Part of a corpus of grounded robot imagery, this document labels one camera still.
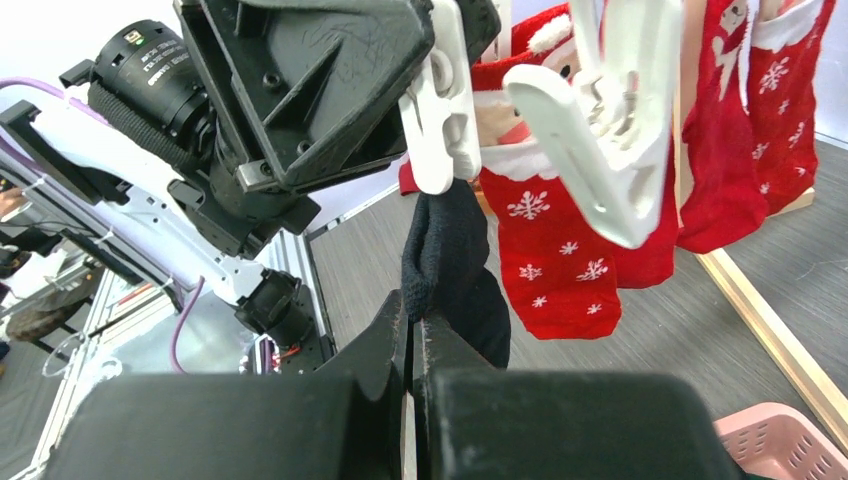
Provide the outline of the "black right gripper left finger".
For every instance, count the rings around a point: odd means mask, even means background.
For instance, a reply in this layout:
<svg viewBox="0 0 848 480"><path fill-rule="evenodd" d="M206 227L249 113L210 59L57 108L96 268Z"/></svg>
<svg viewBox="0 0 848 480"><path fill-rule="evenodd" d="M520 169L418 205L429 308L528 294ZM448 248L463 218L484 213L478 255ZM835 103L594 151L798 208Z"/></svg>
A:
<svg viewBox="0 0 848 480"><path fill-rule="evenodd" d="M46 479L399 479L398 291L317 370L122 375L81 402Z"/></svg>

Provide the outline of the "black sock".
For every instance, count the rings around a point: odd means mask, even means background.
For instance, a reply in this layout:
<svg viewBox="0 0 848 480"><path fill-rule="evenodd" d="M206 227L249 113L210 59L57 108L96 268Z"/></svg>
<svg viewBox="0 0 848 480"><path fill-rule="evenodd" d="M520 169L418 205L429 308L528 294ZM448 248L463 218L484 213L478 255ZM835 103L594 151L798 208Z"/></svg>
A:
<svg viewBox="0 0 848 480"><path fill-rule="evenodd" d="M472 187L456 179L440 195L418 195L401 258L401 292L409 323L438 313L498 369L510 361L509 308L486 268L488 224Z"/></svg>

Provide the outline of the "white hanger clip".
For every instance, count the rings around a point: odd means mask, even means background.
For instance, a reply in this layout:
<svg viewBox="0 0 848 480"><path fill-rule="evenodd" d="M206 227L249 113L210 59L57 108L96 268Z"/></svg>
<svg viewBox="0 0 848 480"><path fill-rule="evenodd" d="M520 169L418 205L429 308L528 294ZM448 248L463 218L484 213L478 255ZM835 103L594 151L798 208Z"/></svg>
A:
<svg viewBox="0 0 848 480"><path fill-rule="evenodd" d="M482 161L458 4L435 1L431 20L434 47L398 106L416 185L439 195L455 179L474 179Z"/></svg>

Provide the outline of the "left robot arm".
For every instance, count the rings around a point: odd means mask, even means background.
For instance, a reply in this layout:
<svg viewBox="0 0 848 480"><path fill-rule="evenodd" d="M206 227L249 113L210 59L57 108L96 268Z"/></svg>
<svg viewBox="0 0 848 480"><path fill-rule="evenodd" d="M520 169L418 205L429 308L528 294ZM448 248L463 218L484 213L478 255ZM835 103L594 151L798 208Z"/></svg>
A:
<svg viewBox="0 0 848 480"><path fill-rule="evenodd" d="M54 111L1 116L5 174L65 236L181 313L213 293L272 341L267 364L332 352L312 289L261 262L319 214L311 195L382 170L398 101L435 44L430 1L179 1L180 30L119 29L67 71Z"/></svg>

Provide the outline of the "red santa christmas sock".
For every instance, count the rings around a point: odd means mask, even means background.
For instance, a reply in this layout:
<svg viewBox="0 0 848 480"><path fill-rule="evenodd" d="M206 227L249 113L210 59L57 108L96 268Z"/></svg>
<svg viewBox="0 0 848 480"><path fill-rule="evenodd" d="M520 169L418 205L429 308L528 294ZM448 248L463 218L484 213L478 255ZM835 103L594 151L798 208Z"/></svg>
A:
<svg viewBox="0 0 848 480"><path fill-rule="evenodd" d="M819 159L814 78L835 5L786 1L774 17L754 23L747 86L752 157L771 215L815 182Z"/></svg>

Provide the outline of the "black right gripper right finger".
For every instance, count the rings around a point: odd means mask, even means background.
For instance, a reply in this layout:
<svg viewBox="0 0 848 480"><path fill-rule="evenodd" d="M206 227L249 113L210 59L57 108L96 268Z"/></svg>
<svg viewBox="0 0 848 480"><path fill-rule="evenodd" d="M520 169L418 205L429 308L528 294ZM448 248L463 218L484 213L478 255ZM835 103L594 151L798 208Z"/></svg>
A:
<svg viewBox="0 0 848 480"><path fill-rule="evenodd" d="M438 316L411 330L422 479L738 479L684 380L499 370Z"/></svg>

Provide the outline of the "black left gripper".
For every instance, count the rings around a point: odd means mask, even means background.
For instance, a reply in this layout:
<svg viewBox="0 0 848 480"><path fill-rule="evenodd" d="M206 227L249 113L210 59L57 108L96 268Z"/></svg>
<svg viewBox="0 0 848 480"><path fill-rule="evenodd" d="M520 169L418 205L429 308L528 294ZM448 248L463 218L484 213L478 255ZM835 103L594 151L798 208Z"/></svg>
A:
<svg viewBox="0 0 848 480"><path fill-rule="evenodd" d="M220 135L168 193L217 250L253 260L321 211L305 194L405 149L399 100L433 47L428 1L177 1Z"/></svg>

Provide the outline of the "pink laundry basket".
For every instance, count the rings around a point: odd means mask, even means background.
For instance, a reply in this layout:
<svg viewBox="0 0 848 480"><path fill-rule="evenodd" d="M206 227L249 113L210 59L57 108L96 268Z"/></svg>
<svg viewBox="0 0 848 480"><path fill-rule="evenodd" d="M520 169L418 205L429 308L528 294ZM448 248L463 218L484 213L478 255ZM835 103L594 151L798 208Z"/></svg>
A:
<svg viewBox="0 0 848 480"><path fill-rule="evenodd" d="M847 480L847 458L796 409L760 403L718 419L714 427L747 473L770 479Z"/></svg>

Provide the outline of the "wooden clothes rack frame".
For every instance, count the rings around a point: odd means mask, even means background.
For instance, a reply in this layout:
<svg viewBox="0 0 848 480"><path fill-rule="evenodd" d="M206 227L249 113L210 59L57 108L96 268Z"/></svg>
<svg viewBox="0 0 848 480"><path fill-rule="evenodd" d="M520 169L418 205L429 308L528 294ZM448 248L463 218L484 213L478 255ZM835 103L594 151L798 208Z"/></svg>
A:
<svg viewBox="0 0 848 480"><path fill-rule="evenodd" d="M754 23L775 16L786 1L754 1L747 9L743 51L738 54L740 92L747 95ZM698 258L719 290L787 380L822 423L830 442L847 458L847 397L783 319L723 249Z"/></svg>

